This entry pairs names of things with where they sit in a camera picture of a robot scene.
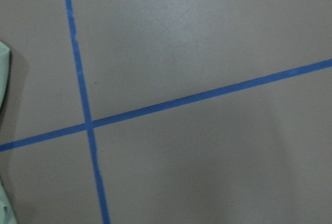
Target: gray floor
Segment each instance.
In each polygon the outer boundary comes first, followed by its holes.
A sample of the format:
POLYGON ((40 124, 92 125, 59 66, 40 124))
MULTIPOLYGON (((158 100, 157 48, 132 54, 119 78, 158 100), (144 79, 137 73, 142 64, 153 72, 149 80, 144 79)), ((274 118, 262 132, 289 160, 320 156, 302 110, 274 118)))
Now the gray floor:
MULTIPOLYGON (((65 0, 0 3, 0 144, 84 123, 65 0)), ((332 58, 331 0, 72 3, 93 120, 332 58)), ((332 223, 331 72, 96 128, 112 223, 332 223)), ((88 141, 0 153, 19 223, 103 223, 88 141)))

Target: blue tape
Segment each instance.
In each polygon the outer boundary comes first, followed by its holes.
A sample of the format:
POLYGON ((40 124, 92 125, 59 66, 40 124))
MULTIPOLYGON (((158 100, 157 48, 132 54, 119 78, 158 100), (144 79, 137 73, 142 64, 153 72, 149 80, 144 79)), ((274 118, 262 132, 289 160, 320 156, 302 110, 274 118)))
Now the blue tape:
POLYGON ((85 124, 79 124, 79 125, 75 125, 73 127, 63 128, 60 130, 44 133, 41 135, 24 138, 21 140, 17 140, 14 142, 0 145, 0 152, 6 151, 6 150, 12 150, 14 148, 19 148, 19 147, 26 146, 26 145, 40 143, 40 142, 47 141, 47 140, 50 140, 53 138, 66 136, 66 135, 74 134, 77 132, 82 132, 82 131, 85 131, 85 129, 86 129, 85 124))
POLYGON ((298 68, 289 69, 289 70, 275 73, 272 75, 262 76, 262 77, 259 77, 256 79, 247 80, 247 81, 244 81, 241 83, 232 84, 232 85, 225 86, 222 88, 217 88, 217 89, 213 89, 210 91, 193 94, 193 95, 182 97, 182 98, 175 99, 172 101, 167 101, 167 102, 163 102, 160 104, 156 104, 153 106, 148 106, 148 107, 140 108, 137 110, 128 111, 126 113, 113 115, 113 116, 110 116, 107 118, 95 120, 92 123, 93 128, 102 127, 107 124, 112 124, 112 123, 116 123, 116 122, 120 122, 120 121, 124 121, 124 120, 128 120, 128 119, 136 118, 139 116, 156 113, 158 111, 190 104, 190 103, 197 102, 197 101, 203 101, 203 100, 213 98, 216 96, 221 96, 223 94, 233 93, 236 91, 240 91, 240 90, 244 90, 244 89, 248 89, 248 88, 252 88, 252 87, 257 87, 257 86, 268 84, 268 83, 271 83, 274 81, 303 75, 306 73, 318 71, 318 70, 328 68, 328 67, 332 67, 332 59, 313 63, 310 65, 306 65, 306 66, 302 66, 302 67, 298 67, 298 68))
POLYGON ((85 118, 89 146, 90 146, 91 159, 92 159, 92 164, 93 164, 94 178, 95 178, 98 197, 99 197, 99 204, 100 204, 100 208, 101 208, 101 212, 102 212, 103 223, 110 224, 110 218, 109 218, 109 213, 108 213, 106 196, 105 196, 105 192, 104 192, 103 180, 102 180, 102 176, 101 176, 101 173, 99 170, 99 165, 98 165, 98 153, 97 153, 95 136, 94 136, 93 126, 92 126, 91 112, 90 112, 90 107, 89 107, 86 84, 85 84, 85 80, 84 80, 81 56, 80 56, 80 52, 79 52, 78 42, 76 40, 76 26, 75 26, 75 19, 74 19, 74 15, 73 15, 72 0, 65 0, 65 3, 66 3, 66 9, 67 9, 67 17, 68 17, 71 41, 72 41, 72 46, 73 46, 73 53, 74 53, 74 59, 75 59, 77 79, 78 79, 78 84, 79 84, 79 91, 80 91, 80 95, 81 95, 82 108, 83 108, 83 112, 84 112, 84 118, 85 118))

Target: floor tile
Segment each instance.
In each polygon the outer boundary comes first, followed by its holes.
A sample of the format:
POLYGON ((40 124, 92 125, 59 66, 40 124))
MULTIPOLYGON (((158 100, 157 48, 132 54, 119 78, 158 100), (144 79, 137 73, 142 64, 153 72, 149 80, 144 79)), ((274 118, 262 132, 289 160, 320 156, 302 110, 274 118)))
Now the floor tile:
POLYGON ((94 119, 331 58, 331 0, 73 0, 94 119))
POLYGON ((1 152, 0 174, 19 223, 102 223, 85 132, 1 152))
POLYGON ((332 69, 96 129, 113 224, 331 223, 332 69))
POLYGON ((12 49, 0 143, 82 123, 64 0, 0 2, 0 40, 12 49))

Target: light green object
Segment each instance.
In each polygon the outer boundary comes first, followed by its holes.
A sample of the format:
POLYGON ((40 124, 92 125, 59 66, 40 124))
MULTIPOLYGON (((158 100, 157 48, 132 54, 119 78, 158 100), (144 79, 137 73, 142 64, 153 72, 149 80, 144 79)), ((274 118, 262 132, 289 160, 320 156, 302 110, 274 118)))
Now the light green object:
MULTIPOLYGON (((9 73, 10 49, 0 42, 0 106, 5 96, 9 73)), ((0 181, 0 224, 17 224, 14 212, 0 181)))

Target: floor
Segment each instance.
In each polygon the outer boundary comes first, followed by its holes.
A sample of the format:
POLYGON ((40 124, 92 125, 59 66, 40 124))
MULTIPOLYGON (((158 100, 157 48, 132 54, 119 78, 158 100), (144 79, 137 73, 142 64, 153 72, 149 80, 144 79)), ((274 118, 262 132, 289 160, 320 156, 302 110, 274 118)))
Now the floor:
POLYGON ((331 0, 0 0, 19 223, 332 223, 331 0))

